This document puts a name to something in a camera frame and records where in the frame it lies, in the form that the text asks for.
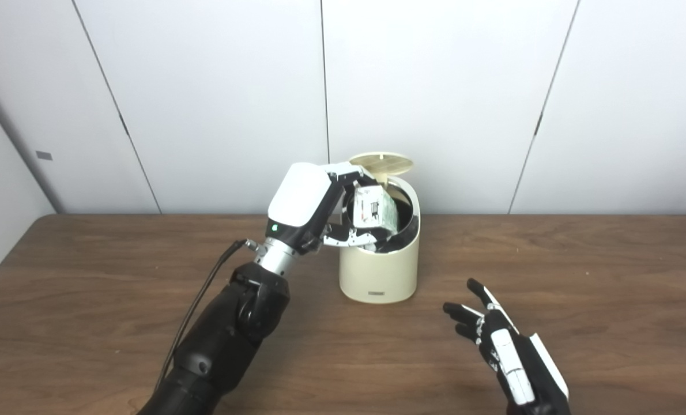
cream trash can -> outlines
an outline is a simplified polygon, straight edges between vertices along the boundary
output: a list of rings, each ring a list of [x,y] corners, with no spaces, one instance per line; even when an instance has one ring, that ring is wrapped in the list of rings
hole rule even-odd
[[[396,177],[412,168],[412,161],[395,153],[364,153],[350,160],[385,184],[395,200],[398,232],[375,252],[360,247],[341,249],[340,286],[350,299],[371,304],[406,300],[417,288],[417,255],[420,251],[420,203],[412,186]],[[341,221],[351,222],[353,195],[344,200]]]

trash can lid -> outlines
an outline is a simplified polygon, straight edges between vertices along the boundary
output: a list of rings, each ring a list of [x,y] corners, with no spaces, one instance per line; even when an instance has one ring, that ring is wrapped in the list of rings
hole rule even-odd
[[[398,154],[387,152],[362,153],[351,157],[353,165],[359,165],[372,173],[378,182],[386,183],[388,176],[407,173],[412,168],[412,160]]]

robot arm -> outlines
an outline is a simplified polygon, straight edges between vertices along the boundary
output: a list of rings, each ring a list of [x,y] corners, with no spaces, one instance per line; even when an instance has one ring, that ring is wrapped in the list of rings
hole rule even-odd
[[[538,334],[522,336],[502,306],[478,281],[467,287],[482,300],[485,314],[467,305],[445,303],[456,333],[473,341],[496,372],[507,396],[507,415],[570,415],[569,390]]]
[[[258,263],[284,275],[286,267],[299,255],[317,252],[322,244],[354,247],[383,241],[383,229],[353,229],[327,223],[343,194],[377,181],[359,165],[337,163],[291,165],[269,205],[266,241],[258,250]]]
[[[354,246],[379,242],[385,234],[362,233],[328,224],[338,200],[356,183],[376,184],[364,168],[351,163],[291,166],[269,206],[263,245],[243,240],[257,255],[233,271],[227,286],[203,310],[175,349],[174,367],[138,415],[210,415],[222,396],[238,385],[261,342],[276,329],[289,302],[285,274],[295,259],[317,252],[325,242]]]

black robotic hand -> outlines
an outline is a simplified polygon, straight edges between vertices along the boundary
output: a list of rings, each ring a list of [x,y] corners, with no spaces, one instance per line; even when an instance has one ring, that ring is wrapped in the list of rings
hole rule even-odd
[[[467,287],[482,300],[486,314],[456,303],[445,303],[443,311],[458,322],[456,333],[471,339],[496,371],[507,395],[507,415],[570,415],[568,387],[538,334],[522,336],[479,281],[470,278]]]

black cable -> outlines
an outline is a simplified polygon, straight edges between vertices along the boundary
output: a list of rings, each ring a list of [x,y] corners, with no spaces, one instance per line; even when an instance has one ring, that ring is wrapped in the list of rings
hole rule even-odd
[[[166,360],[164,360],[164,365],[161,366],[161,373],[159,373],[159,380],[156,382],[156,388],[153,389],[153,391],[156,391],[159,389],[159,385],[161,384],[161,381],[166,378],[166,373],[169,371],[169,364],[171,363],[172,357],[174,357],[174,352],[176,351],[176,348],[179,346],[179,342],[182,341],[182,336],[184,336],[184,331],[187,329],[188,323],[190,323],[190,319],[192,318],[192,314],[195,312],[195,309],[197,309],[197,305],[200,304],[200,300],[202,300],[202,297],[204,296],[204,293],[207,291],[207,288],[209,288],[209,285],[212,284],[212,280],[214,280],[214,276],[217,275],[217,271],[220,269],[220,267],[225,263],[225,261],[230,258],[231,255],[235,253],[235,251],[239,250],[241,247],[243,247],[244,244],[248,239],[239,239],[235,242],[233,242],[233,245],[230,245],[225,252],[223,252],[222,255],[220,255],[219,258],[217,258],[216,264],[213,266],[212,270],[209,272],[209,275],[207,276],[207,279],[205,280],[204,284],[202,284],[202,287],[200,288],[199,292],[197,293],[197,296],[195,299],[192,301],[192,304],[190,305],[190,309],[187,310],[187,315],[184,316],[184,320],[182,320],[182,324],[179,325],[179,330],[176,332],[176,336],[174,337],[174,342],[171,344],[171,348],[169,348],[169,354],[166,356]]]

